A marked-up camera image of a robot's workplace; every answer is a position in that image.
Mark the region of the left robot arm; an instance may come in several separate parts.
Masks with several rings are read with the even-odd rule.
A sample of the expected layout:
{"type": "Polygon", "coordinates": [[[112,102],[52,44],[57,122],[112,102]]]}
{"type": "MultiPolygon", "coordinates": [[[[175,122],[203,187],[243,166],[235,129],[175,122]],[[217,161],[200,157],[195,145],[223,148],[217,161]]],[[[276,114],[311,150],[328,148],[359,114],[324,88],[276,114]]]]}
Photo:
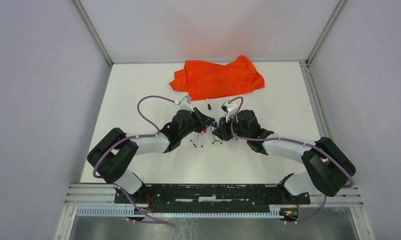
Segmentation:
{"type": "Polygon", "coordinates": [[[132,159],[151,153],[169,153],[193,132],[201,132],[214,123],[213,117],[193,110],[178,110],[159,133],[129,135],[121,128],[110,130],[88,153],[87,162],[93,167],[94,176],[107,184],[114,184],[126,191],[126,197],[134,204],[146,197],[144,183],[128,169],[132,159]]]}

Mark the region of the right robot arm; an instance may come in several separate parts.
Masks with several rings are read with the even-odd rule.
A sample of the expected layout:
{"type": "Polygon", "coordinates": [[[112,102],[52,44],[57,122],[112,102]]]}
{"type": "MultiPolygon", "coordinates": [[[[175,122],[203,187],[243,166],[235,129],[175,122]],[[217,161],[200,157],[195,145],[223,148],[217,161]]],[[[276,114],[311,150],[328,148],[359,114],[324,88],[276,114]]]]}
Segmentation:
{"type": "Polygon", "coordinates": [[[290,204],[301,193],[311,191],[334,197],[342,188],[353,185],[356,167],[328,137],[306,141],[279,135],[261,127],[253,110],[221,117],[212,134],[222,141],[245,140],[255,153],[303,164],[305,172],[291,173],[280,182],[283,187],[277,190],[277,198],[283,204],[290,204]]]}

